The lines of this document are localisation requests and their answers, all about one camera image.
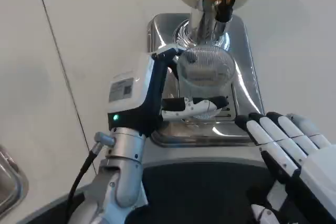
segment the clear plastic cup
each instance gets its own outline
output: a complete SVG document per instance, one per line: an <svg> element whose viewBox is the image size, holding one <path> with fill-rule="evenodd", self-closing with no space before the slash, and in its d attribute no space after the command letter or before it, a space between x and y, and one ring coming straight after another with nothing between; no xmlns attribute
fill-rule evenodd
<svg viewBox="0 0 336 224"><path fill-rule="evenodd" d="M236 74L235 61L223 48L201 45L186 50L178 59L180 97L210 98L226 96ZM219 114L214 112L195 116L205 120Z"/></svg>

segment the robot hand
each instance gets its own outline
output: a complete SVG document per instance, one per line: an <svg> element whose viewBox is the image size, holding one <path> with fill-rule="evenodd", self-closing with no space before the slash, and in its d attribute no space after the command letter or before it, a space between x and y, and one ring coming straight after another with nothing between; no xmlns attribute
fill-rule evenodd
<svg viewBox="0 0 336 224"><path fill-rule="evenodd" d="M336 223L336 146L307 119L269 112L238 116L235 123L259 147L271 174L309 222ZM259 223L268 210L253 207Z"/></svg>

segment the robot finger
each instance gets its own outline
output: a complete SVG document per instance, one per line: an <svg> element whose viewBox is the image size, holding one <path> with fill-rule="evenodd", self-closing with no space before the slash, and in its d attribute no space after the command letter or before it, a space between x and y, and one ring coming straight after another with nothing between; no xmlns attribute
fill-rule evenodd
<svg viewBox="0 0 336 224"><path fill-rule="evenodd" d="M320 130L308 119L300 115L288 114L288 117L320 149L331 143L321 134Z"/></svg>
<svg viewBox="0 0 336 224"><path fill-rule="evenodd" d="M239 115L236 117L235 123L246 131L251 140L259 147L261 156L273 176L281 183L285 183L286 179L290 178L298 169L298 166L256 121L251 120L248 116Z"/></svg>
<svg viewBox="0 0 336 224"><path fill-rule="evenodd" d="M268 112L266 116L293 139L308 155L318 150L318 147L288 117L276 112Z"/></svg>
<svg viewBox="0 0 336 224"><path fill-rule="evenodd" d="M307 155L270 118L259 113L251 113L249 118L258 122L267 134L285 150L299 167L303 165Z"/></svg>

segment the silver metal joint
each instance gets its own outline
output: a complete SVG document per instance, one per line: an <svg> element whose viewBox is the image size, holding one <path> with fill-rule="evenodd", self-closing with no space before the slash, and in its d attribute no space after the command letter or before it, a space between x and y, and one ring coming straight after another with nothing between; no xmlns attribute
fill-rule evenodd
<svg viewBox="0 0 336 224"><path fill-rule="evenodd" d="M110 137L109 135L106 135L102 132L97 132L94 135L94 139L97 143L102 143L103 145L106 145L108 147L113 147L115 145L115 138Z"/></svg>
<svg viewBox="0 0 336 224"><path fill-rule="evenodd" d="M108 148L105 157L124 157L138 162L142 160L145 135L129 128L113 128L111 138L116 140L114 147Z"/></svg>

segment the black surface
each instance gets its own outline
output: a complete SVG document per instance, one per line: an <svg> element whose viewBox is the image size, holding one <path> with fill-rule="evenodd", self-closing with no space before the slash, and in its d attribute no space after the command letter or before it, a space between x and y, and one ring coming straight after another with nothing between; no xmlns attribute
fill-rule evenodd
<svg viewBox="0 0 336 224"><path fill-rule="evenodd" d="M73 198L71 213L84 201L84 194L80 193ZM28 224L63 224L65 222L66 200L36 217Z"/></svg>
<svg viewBox="0 0 336 224"><path fill-rule="evenodd" d="M185 163L146 168L143 183L150 206L137 209L127 224L246 224L252 222L250 188L267 195L274 180L267 169L234 163ZM83 201L75 197L74 207ZM65 202L29 222L62 223ZM289 201L283 214L299 224L304 217Z"/></svg>

